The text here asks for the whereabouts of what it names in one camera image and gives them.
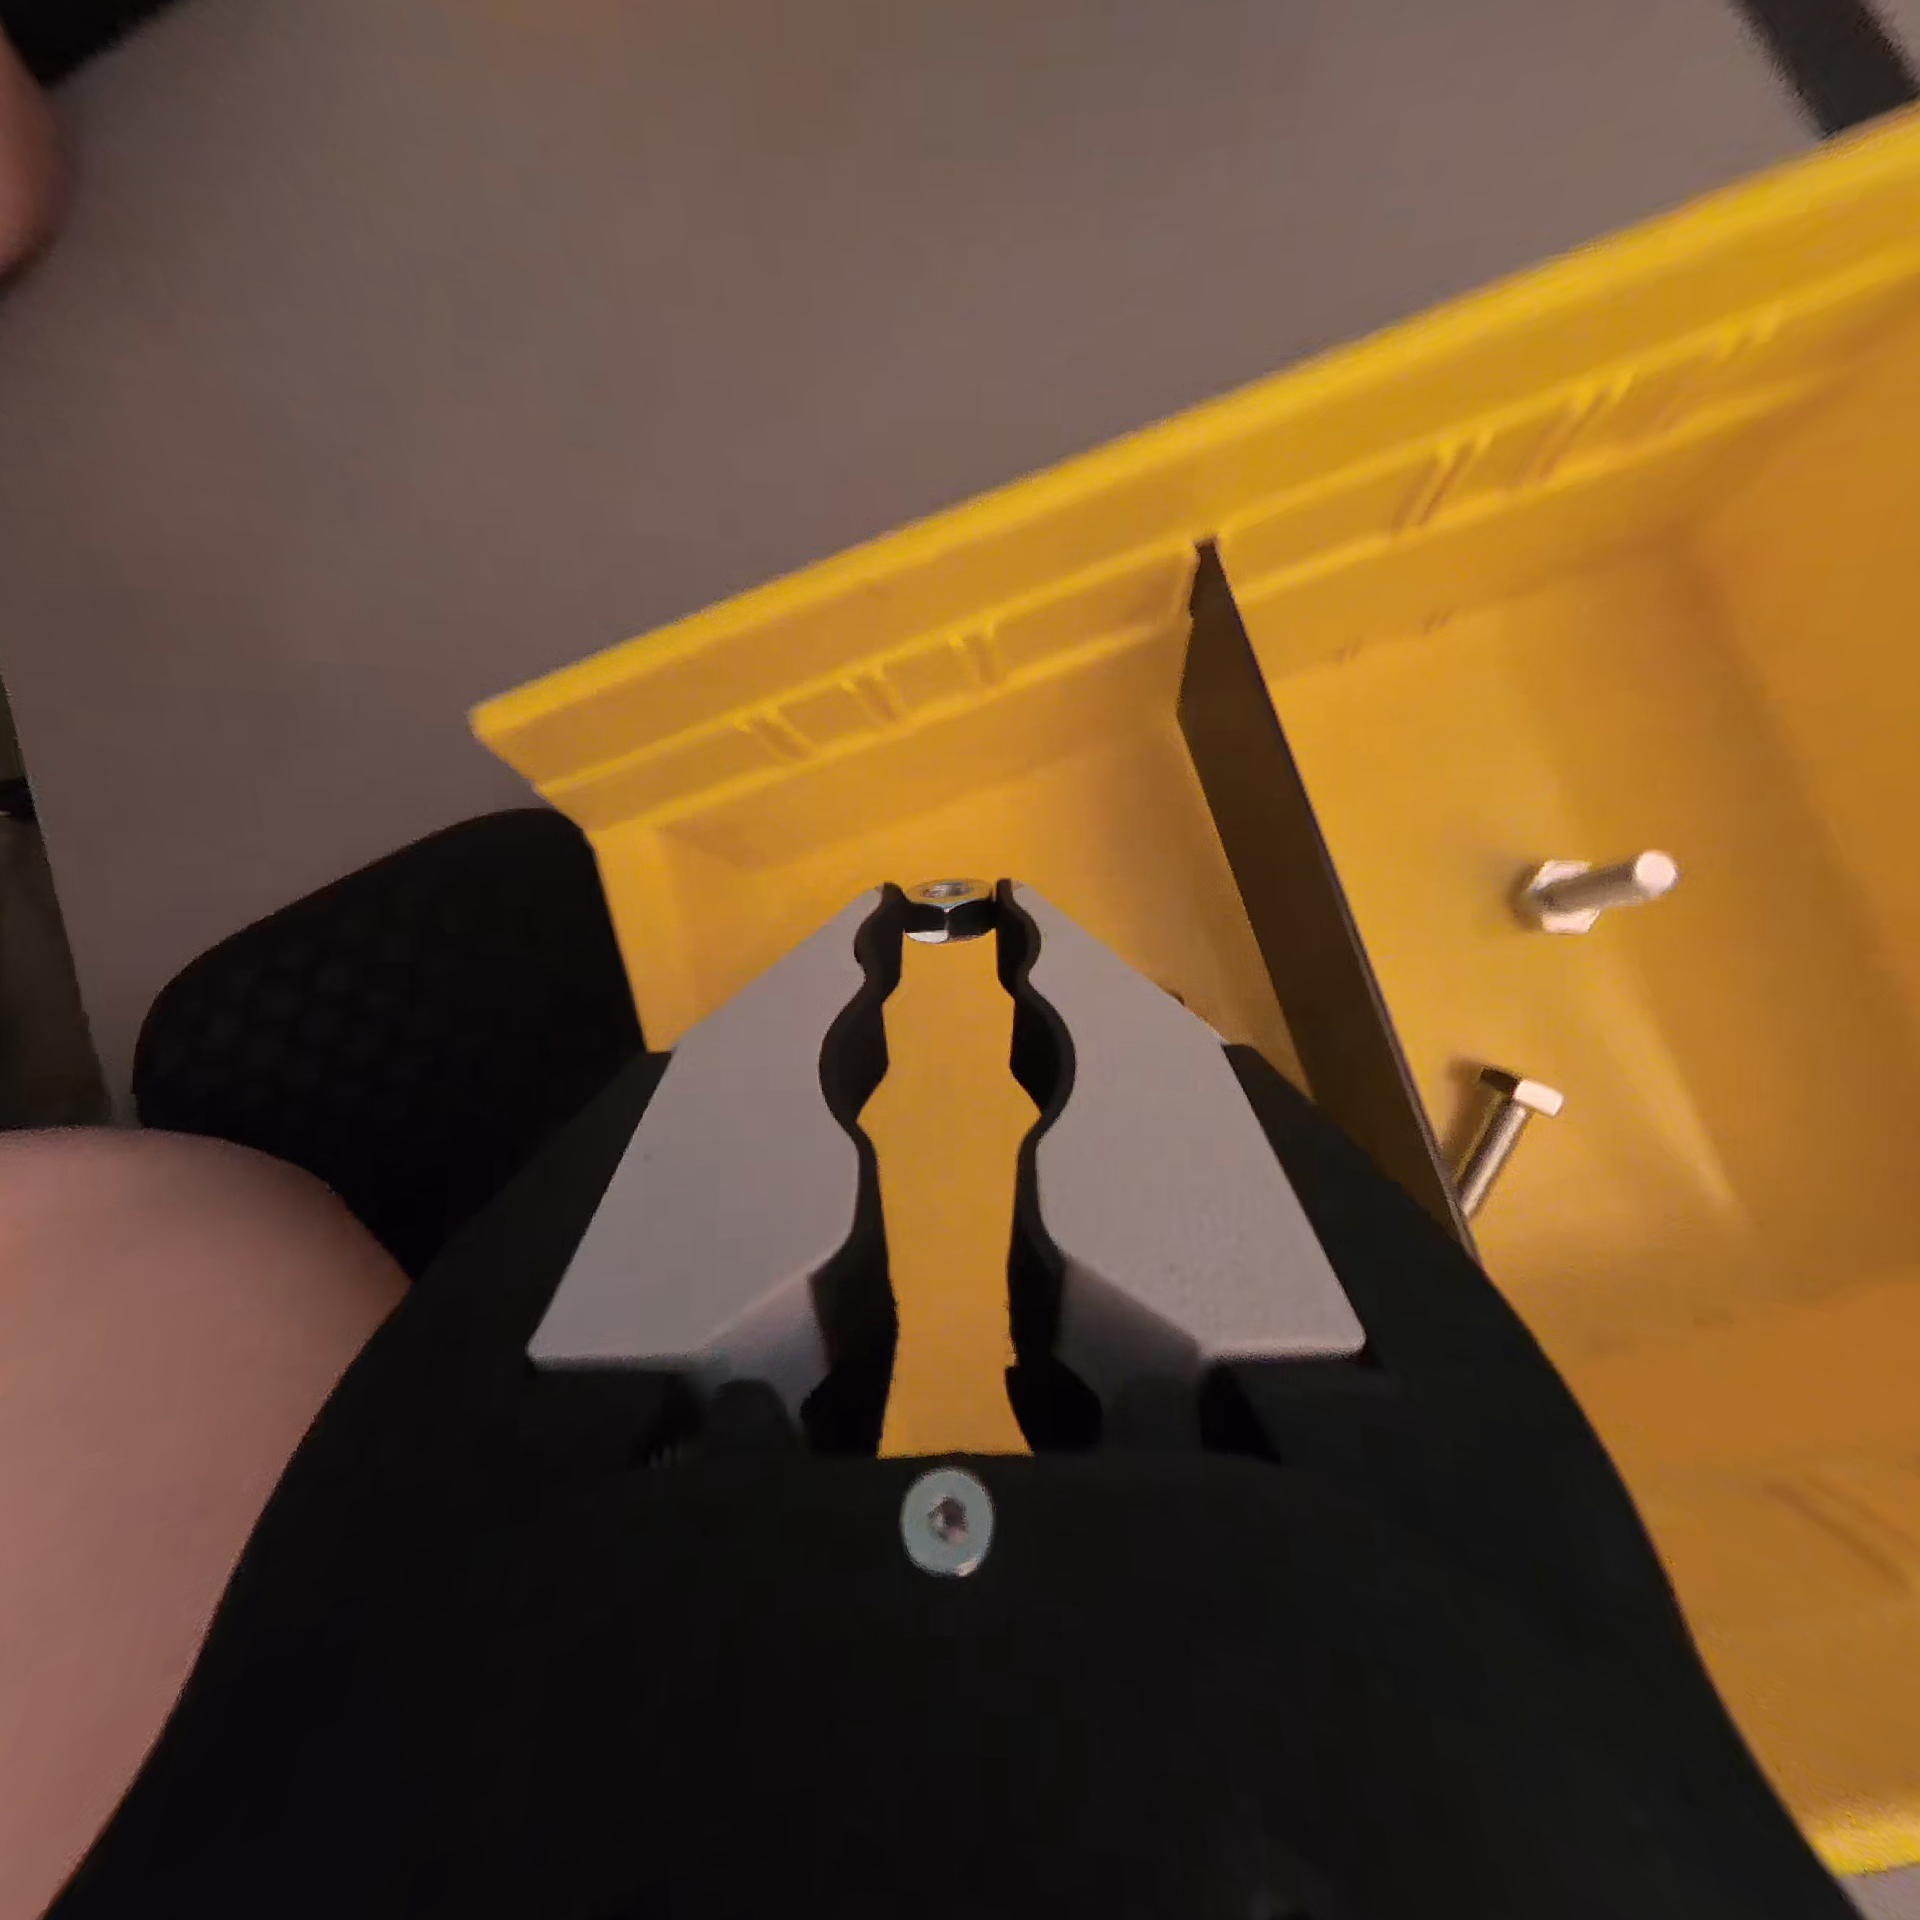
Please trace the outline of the steel hex bolt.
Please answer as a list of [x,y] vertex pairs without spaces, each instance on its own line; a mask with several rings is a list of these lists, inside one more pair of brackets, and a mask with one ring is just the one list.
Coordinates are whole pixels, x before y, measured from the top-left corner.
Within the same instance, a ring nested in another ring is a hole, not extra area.
[[1510,906],[1521,926],[1577,937],[1611,913],[1664,898],[1680,877],[1676,858],[1657,848],[1600,867],[1551,858],[1520,879]]
[[1454,1162],[1454,1197],[1468,1222],[1479,1217],[1497,1190],[1529,1126],[1557,1119],[1565,1101],[1560,1088],[1539,1077],[1494,1066],[1477,1069],[1472,1128]]

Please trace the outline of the yellow plastic bin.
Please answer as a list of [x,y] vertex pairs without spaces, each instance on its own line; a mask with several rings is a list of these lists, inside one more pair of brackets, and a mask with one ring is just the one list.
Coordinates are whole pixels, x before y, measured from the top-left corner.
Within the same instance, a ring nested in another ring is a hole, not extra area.
[[1177,720],[1214,543],[1438,1144],[1567,1098],[1472,1237],[1841,1874],[1916,1864],[1916,277],[1908,107],[470,712],[655,1042],[959,871],[1305,1083]]

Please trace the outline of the person's right forearm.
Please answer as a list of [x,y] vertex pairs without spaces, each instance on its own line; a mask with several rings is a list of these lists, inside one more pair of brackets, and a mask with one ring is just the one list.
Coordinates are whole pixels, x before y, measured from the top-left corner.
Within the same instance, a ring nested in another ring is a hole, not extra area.
[[277,1159],[5,1135],[3,1917],[41,1917],[129,1787],[271,1489],[404,1290]]

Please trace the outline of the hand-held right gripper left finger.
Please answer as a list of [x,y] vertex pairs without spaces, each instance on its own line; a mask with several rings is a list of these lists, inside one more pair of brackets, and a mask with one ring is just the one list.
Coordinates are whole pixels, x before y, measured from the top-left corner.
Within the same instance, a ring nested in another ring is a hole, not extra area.
[[897,1310],[861,1113],[886,1070],[904,895],[859,895],[672,1048],[527,1342],[548,1375],[766,1386],[872,1455]]

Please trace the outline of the black bin divider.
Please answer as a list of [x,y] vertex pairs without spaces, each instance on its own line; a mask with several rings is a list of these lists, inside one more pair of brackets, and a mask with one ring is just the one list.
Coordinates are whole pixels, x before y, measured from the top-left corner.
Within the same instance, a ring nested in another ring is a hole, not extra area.
[[1192,552],[1177,720],[1319,1112],[1468,1258],[1441,1149],[1214,543]]

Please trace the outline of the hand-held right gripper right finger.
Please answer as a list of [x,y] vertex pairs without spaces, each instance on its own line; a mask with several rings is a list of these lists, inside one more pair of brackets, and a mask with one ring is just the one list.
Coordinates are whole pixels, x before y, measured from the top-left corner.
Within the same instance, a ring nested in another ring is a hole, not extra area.
[[1365,1328],[1228,1042],[1020,880],[996,887],[1014,1167],[1006,1398],[1033,1451],[1198,1424],[1246,1363],[1352,1361]]

